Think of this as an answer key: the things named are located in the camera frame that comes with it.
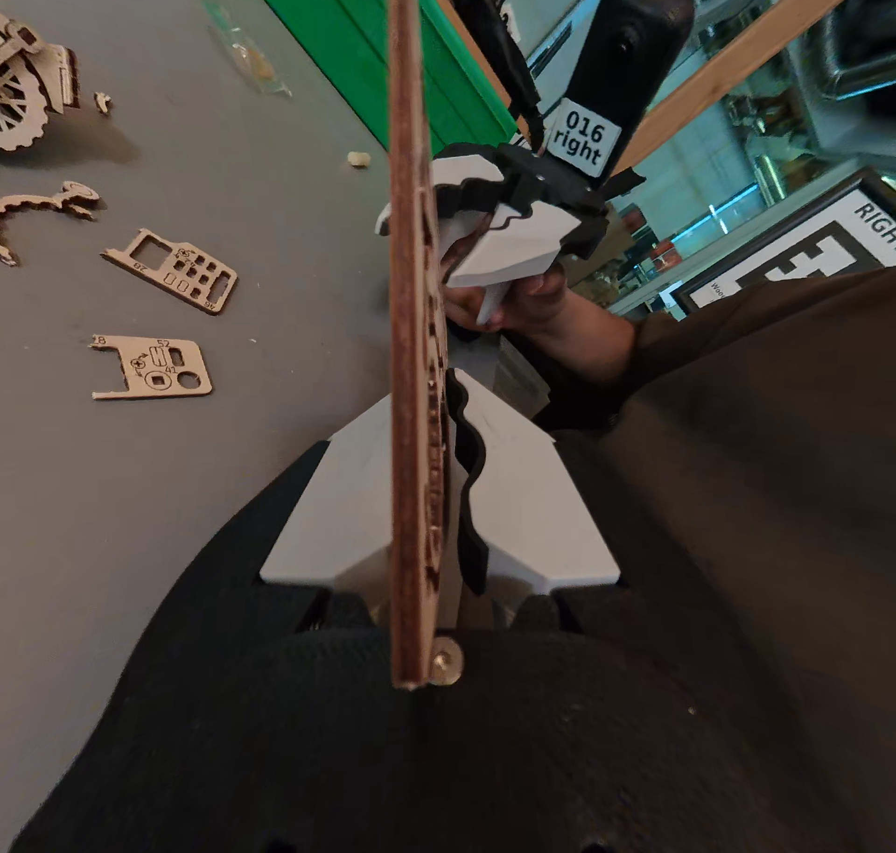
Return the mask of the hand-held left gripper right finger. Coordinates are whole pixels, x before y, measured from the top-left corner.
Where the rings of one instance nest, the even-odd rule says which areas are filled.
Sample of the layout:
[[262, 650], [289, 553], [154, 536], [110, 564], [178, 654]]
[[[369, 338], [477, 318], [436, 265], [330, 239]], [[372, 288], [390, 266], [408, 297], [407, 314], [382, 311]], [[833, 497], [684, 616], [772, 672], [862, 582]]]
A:
[[509, 625], [524, 601], [621, 571], [554, 440], [460, 369], [446, 375], [452, 625]]

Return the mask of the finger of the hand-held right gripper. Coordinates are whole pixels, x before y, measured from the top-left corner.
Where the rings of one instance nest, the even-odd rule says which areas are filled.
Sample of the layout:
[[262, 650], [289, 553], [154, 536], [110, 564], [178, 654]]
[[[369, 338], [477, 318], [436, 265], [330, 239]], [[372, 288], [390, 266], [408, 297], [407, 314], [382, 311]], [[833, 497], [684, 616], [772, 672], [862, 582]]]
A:
[[545, 273], [560, 253], [563, 239], [581, 224], [560, 208], [531, 208], [527, 215], [497, 208], [491, 224], [446, 279], [449, 288], [479, 287], [483, 302], [476, 325], [484, 327], [521, 278]]
[[519, 171], [494, 164], [483, 155], [455, 155], [436, 159], [430, 166], [437, 229], [441, 236], [463, 237], [484, 215], [514, 195]]

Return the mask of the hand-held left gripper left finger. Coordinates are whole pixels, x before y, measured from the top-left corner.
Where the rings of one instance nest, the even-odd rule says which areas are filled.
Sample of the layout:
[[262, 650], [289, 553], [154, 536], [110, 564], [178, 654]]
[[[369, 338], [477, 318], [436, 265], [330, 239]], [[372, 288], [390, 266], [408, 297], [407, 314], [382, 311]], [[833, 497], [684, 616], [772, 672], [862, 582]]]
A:
[[388, 621], [392, 543], [391, 396], [334, 433], [261, 568], [269, 584], [363, 599]]

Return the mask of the plywood puzzle sheet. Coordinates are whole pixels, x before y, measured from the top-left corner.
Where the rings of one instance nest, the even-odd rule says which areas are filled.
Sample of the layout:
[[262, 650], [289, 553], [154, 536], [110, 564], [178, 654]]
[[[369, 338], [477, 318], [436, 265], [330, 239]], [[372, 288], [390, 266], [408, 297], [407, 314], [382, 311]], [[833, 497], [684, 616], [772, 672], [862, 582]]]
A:
[[419, 0], [388, 0], [392, 682], [427, 684], [449, 521], [446, 329]]

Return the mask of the person's right forearm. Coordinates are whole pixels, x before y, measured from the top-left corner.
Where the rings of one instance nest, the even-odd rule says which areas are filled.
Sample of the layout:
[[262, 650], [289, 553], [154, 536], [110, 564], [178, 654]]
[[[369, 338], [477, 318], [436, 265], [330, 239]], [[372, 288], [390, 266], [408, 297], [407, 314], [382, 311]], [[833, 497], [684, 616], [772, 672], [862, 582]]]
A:
[[809, 318], [870, 313], [894, 328], [894, 268], [828, 278], [764, 281], [675, 321], [666, 314], [634, 321], [633, 349], [621, 377], [602, 393], [604, 409], [673, 371], [765, 331], [788, 331]]

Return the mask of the person's right hand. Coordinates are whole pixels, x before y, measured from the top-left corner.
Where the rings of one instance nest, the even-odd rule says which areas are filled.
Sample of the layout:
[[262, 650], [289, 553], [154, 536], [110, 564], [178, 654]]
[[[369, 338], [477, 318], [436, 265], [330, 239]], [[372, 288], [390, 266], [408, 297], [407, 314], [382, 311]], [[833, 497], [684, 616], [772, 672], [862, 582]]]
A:
[[560, 265], [511, 283], [502, 302], [482, 324], [479, 287], [441, 285], [445, 316], [468, 331], [515, 333], [558, 364], [595, 384], [617, 380], [628, 364], [634, 331], [625, 319], [567, 287]]

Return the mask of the wooden beam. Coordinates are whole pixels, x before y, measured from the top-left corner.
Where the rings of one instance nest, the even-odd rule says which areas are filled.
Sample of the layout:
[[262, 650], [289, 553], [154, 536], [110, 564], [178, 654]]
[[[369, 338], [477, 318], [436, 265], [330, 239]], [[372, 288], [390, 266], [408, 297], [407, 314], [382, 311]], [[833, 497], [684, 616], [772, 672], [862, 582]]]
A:
[[641, 164], [695, 117], [717, 103], [844, 0], [780, 0], [708, 63], [671, 91], [642, 120], [618, 172]]

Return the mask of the green panel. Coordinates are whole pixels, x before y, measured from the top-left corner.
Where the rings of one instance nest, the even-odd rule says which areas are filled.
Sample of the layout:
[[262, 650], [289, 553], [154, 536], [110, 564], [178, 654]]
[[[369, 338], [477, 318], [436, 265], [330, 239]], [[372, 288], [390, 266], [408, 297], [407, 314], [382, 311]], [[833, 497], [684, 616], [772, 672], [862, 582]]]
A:
[[[386, 0], [264, 0], [367, 130], [389, 147]], [[419, 0], [431, 150], [517, 133], [501, 93], [442, 0]]]

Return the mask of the wooden plate with round hole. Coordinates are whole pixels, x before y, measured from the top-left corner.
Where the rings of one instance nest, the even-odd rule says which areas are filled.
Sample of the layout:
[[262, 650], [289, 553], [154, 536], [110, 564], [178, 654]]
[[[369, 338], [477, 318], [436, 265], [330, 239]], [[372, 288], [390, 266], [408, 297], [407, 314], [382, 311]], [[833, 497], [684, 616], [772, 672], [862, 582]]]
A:
[[195, 398], [213, 385], [199, 346], [190, 340], [95, 335], [90, 349], [114, 352], [125, 388], [94, 391], [94, 401]]

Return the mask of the person's brown clothing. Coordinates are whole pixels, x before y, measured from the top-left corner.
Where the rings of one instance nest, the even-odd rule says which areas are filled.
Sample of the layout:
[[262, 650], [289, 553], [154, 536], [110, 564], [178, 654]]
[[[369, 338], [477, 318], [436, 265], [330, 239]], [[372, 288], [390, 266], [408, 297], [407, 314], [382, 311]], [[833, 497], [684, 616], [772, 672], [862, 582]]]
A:
[[894, 851], [893, 382], [678, 371], [601, 402], [551, 434], [622, 574], [745, 645], [859, 847]]

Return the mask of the clear plastic bag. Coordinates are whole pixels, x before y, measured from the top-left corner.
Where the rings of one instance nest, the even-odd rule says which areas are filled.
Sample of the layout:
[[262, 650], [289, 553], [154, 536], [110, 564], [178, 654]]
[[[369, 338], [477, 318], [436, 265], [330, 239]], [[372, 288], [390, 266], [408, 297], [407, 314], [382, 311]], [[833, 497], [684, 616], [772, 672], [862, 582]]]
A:
[[291, 98], [292, 92], [234, 12], [233, 0], [198, 0], [209, 29], [244, 81], [259, 94]]

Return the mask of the framed white sign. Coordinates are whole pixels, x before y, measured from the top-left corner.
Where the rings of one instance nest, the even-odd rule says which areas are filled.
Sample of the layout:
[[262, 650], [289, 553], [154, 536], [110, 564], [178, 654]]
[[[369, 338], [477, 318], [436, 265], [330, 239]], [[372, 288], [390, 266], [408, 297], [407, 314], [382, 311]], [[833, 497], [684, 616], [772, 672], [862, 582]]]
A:
[[895, 265], [895, 194], [862, 168], [673, 291], [692, 314], [764, 282], [832, 278]]

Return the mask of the wooden plate with many holes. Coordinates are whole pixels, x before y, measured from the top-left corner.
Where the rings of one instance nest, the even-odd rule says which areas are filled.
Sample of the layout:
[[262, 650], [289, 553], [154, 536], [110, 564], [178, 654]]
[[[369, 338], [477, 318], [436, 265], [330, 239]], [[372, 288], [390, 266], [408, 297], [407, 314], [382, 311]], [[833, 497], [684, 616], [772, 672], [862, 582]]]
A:
[[123, 249], [106, 248], [100, 256], [207, 314], [219, 314], [239, 282], [236, 270], [219, 258], [147, 228]]

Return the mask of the curved wooden hook piece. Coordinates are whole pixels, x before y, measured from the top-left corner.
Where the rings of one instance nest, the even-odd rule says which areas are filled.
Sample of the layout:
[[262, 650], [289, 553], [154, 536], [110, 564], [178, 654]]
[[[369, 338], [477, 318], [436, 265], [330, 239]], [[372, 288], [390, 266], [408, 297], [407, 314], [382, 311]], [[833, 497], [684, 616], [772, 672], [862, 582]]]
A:
[[1, 263], [11, 268], [21, 264], [19, 257], [6, 245], [5, 225], [11, 215], [24, 210], [50, 210], [94, 220], [94, 212], [101, 203], [102, 197], [97, 191], [71, 180], [64, 181], [60, 190], [50, 196], [14, 194], [1, 197]]

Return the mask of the wooden motorcycle model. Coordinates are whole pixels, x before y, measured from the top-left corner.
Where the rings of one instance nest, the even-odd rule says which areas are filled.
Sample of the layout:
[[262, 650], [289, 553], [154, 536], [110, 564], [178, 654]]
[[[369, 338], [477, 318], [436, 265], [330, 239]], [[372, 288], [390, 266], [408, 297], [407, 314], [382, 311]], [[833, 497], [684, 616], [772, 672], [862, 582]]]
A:
[[42, 137], [49, 113], [80, 106], [73, 50], [47, 42], [32, 27], [1, 17], [1, 149], [14, 152]]

